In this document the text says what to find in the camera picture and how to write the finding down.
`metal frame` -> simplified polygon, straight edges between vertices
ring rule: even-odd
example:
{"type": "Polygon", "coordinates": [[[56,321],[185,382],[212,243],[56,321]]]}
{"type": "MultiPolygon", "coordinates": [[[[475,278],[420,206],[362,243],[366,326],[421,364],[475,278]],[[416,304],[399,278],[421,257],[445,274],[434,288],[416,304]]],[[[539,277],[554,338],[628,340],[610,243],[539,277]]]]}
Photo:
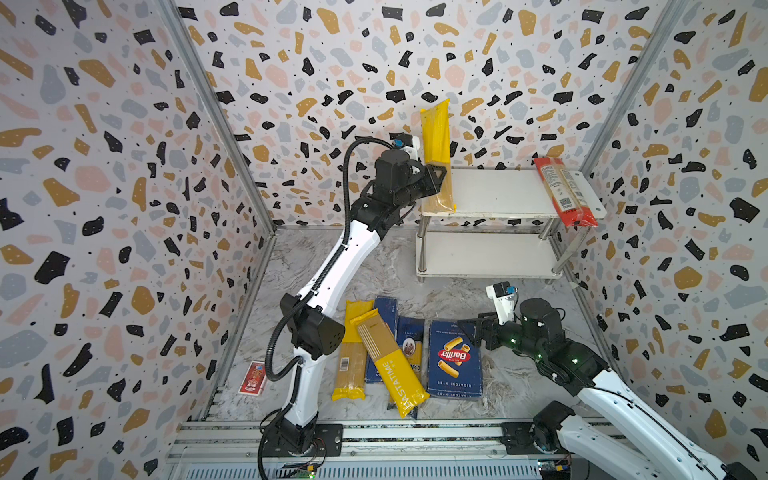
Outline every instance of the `metal frame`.
{"type": "MultiPolygon", "coordinates": [[[[606,419],[585,420],[603,434],[630,445],[606,419]]],[[[419,459],[429,460],[519,458],[521,455],[507,455],[499,440],[502,423],[532,422],[532,419],[342,420],[322,421],[319,425],[328,422],[344,425],[339,459],[398,459],[408,450],[419,459]]],[[[182,422],[170,447],[168,461],[242,462],[255,459],[260,439],[259,422],[182,422]]],[[[563,455],[537,453],[533,456],[562,458],[563,455]]]]}
{"type": "Polygon", "coordinates": [[[584,163],[579,168],[584,175],[589,175],[597,166],[600,156],[607,149],[616,128],[624,119],[624,114],[627,113],[627,110],[632,105],[635,96],[640,93],[640,87],[648,75],[648,71],[654,65],[662,47],[664,47],[672,35],[677,21],[683,16],[683,10],[687,4],[688,0],[669,0],[664,9],[661,10],[656,20],[656,25],[654,25],[653,33],[640,53],[637,65],[635,65],[634,70],[627,79],[627,83],[619,92],[616,101],[611,107],[611,111],[608,112],[608,116],[605,118],[602,129],[598,132],[594,142],[592,142],[592,146],[584,158],[584,163]]]}
{"type": "Polygon", "coordinates": [[[213,405],[216,395],[221,390],[223,384],[227,381],[227,377],[230,375],[232,364],[237,354],[237,349],[240,347],[240,341],[243,339],[243,332],[245,331],[245,325],[250,318],[250,312],[253,310],[253,304],[256,302],[256,294],[261,288],[261,282],[264,279],[264,273],[266,272],[266,265],[270,262],[272,251],[275,248],[277,242],[277,235],[272,235],[266,243],[266,246],[261,250],[262,257],[259,260],[259,264],[254,272],[253,280],[250,284],[250,290],[243,303],[243,309],[237,316],[237,323],[235,324],[234,332],[232,333],[232,340],[227,343],[227,347],[224,351],[224,355],[221,357],[221,368],[214,373],[214,388],[211,390],[210,398],[208,399],[205,409],[200,412],[200,420],[205,420],[208,417],[210,407],[213,405]]]}
{"type": "Polygon", "coordinates": [[[174,0],[155,0],[155,5],[158,7],[160,17],[168,27],[168,31],[170,32],[174,44],[178,47],[177,51],[179,57],[187,66],[187,72],[192,78],[192,83],[197,89],[197,93],[200,94],[200,100],[203,103],[204,108],[208,110],[208,114],[211,116],[211,121],[213,122],[214,127],[219,131],[224,150],[232,160],[232,163],[235,166],[235,171],[243,183],[243,189],[253,204],[253,208],[256,210],[257,217],[262,225],[262,230],[264,230],[264,233],[268,237],[273,237],[275,234],[275,224],[272,221],[264,202],[261,200],[258,187],[250,176],[248,166],[245,165],[245,161],[243,160],[243,152],[237,145],[232,130],[230,129],[230,124],[219,107],[219,102],[214,95],[214,90],[208,83],[208,77],[205,75],[205,68],[203,67],[200,57],[197,55],[197,49],[192,45],[192,40],[187,34],[187,29],[184,27],[184,21],[181,19],[181,15],[179,15],[179,8],[177,7],[176,2],[174,0]]]}
{"type": "MultiPolygon", "coordinates": [[[[549,241],[552,245],[554,253],[558,256],[561,256],[563,253],[563,247],[560,242],[558,242],[554,236],[549,237],[549,241]]],[[[584,321],[587,323],[587,327],[589,327],[589,332],[592,334],[592,339],[594,340],[595,345],[598,347],[598,353],[600,353],[600,356],[602,356],[603,359],[608,362],[608,365],[611,366],[611,369],[613,369],[621,377],[621,379],[625,380],[623,372],[619,369],[618,362],[611,355],[611,349],[608,347],[608,342],[603,335],[603,331],[597,324],[597,320],[595,319],[594,314],[589,307],[587,297],[584,295],[584,289],[578,286],[578,278],[576,278],[574,275],[574,272],[571,266],[568,265],[568,262],[565,262],[563,273],[565,274],[565,278],[568,279],[568,282],[574,286],[574,288],[571,289],[571,292],[574,294],[574,297],[576,297],[576,303],[578,303],[579,310],[581,310],[581,315],[584,317],[584,321]]]]}
{"type": "MultiPolygon", "coordinates": [[[[427,253],[427,230],[429,228],[429,222],[432,219],[432,217],[427,217],[424,214],[421,214],[420,220],[419,220],[419,232],[416,234],[416,236],[422,241],[421,242],[421,252],[419,254],[419,265],[417,266],[417,274],[416,277],[419,279],[419,283],[424,283],[425,275],[427,273],[427,261],[426,261],[426,253],[427,253]]],[[[547,222],[544,224],[544,226],[541,228],[541,230],[538,232],[538,238],[539,240],[547,240],[548,237],[551,237],[552,233],[557,229],[557,226],[560,223],[559,218],[550,218],[547,220],[547,222]]],[[[555,263],[555,265],[552,267],[552,273],[559,274],[563,271],[564,266],[568,259],[570,259],[574,253],[577,252],[579,247],[581,246],[581,243],[584,242],[584,238],[587,237],[589,232],[591,231],[591,228],[581,228],[579,230],[578,235],[571,241],[570,244],[568,244],[568,248],[565,249],[565,251],[557,251],[555,250],[555,254],[558,256],[558,261],[555,263]]],[[[507,230],[503,230],[504,233],[510,233],[514,234],[512,232],[508,232],[507,230]]],[[[554,279],[545,279],[545,282],[547,285],[550,285],[554,279]]]]}

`yellow pasta package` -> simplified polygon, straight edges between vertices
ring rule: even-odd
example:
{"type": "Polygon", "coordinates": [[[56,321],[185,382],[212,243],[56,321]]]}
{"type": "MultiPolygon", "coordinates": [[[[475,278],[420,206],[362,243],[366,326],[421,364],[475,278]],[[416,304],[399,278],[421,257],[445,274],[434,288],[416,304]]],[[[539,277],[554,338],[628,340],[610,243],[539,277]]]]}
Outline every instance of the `yellow pasta package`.
{"type": "Polygon", "coordinates": [[[370,312],[373,308],[373,300],[360,302],[346,302],[346,314],[344,316],[344,338],[339,346],[339,369],[336,371],[336,388],[333,389],[331,399],[360,399],[366,398],[366,364],[368,353],[366,346],[362,344],[357,328],[350,322],[357,316],[370,312]]]}
{"type": "Polygon", "coordinates": [[[446,99],[428,110],[422,109],[422,140],[424,163],[445,167],[445,179],[440,192],[422,200],[422,211],[432,213],[455,212],[451,185],[451,137],[448,128],[448,104],[446,99]]]}
{"type": "MultiPolygon", "coordinates": [[[[415,319],[407,316],[397,317],[397,346],[402,350],[403,355],[411,364],[411,369],[416,374],[416,378],[421,381],[422,377],[422,344],[424,343],[424,319],[415,319]]],[[[387,410],[396,408],[395,400],[389,396],[387,410]]],[[[417,409],[411,411],[411,416],[415,417],[417,409]]]]}
{"type": "Polygon", "coordinates": [[[405,418],[417,405],[427,400],[429,394],[416,377],[405,354],[397,346],[395,337],[378,310],[358,316],[351,324],[357,328],[357,333],[373,359],[373,364],[379,370],[384,385],[395,400],[400,417],[405,418]]]}

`terrazzo wallpaper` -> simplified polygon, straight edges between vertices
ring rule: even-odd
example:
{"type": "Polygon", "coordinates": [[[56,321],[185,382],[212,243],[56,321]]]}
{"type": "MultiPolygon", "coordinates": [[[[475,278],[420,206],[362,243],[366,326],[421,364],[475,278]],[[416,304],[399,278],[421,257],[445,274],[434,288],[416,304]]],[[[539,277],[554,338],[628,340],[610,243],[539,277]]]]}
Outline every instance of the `terrazzo wallpaper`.
{"type": "MultiPolygon", "coordinates": [[[[342,223],[349,143],[421,134],[419,110],[445,98],[455,167],[531,168],[549,154],[578,168],[666,5],[177,3],[278,225],[342,223]]],[[[357,150],[353,195],[381,150],[357,150]]]]}
{"type": "Polygon", "coordinates": [[[0,2],[0,477],[157,478],[259,258],[148,2],[0,2]]]}
{"type": "Polygon", "coordinates": [[[592,185],[574,256],[632,388],[728,462],[768,473],[768,2],[691,2],[592,185]]]}

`shelf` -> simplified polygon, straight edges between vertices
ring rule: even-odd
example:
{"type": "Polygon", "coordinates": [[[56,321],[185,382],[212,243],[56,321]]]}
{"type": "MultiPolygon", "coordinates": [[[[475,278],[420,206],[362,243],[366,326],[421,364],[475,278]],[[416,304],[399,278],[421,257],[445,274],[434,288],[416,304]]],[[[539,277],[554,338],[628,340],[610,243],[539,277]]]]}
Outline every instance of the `shelf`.
{"type": "MultiPolygon", "coordinates": [[[[578,170],[571,170],[587,199],[594,217],[605,218],[606,210],[592,187],[578,170]]],[[[453,203],[456,212],[425,211],[427,217],[556,218],[547,189],[538,170],[451,169],[453,203]]]]}
{"type": "Polygon", "coordinates": [[[557,257],[536,233],[428,232],[426,273],[418,273],[422,240],[416,236],[418,276],[557,279],[557,257]]]}

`red card box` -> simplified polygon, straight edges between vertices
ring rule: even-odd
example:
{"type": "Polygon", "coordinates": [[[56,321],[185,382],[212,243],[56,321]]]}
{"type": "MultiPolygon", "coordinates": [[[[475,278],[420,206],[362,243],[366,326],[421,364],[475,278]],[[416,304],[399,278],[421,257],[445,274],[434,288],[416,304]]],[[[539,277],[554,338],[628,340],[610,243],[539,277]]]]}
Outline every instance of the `red card box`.
{"type": "Polygon", "coordinates": [[[266,383],[264,362],[251,362],[248,373],[243,379],[243,385],[240,386],[240,393],[258,396],[264,391],[264,383],[266,383]]]}

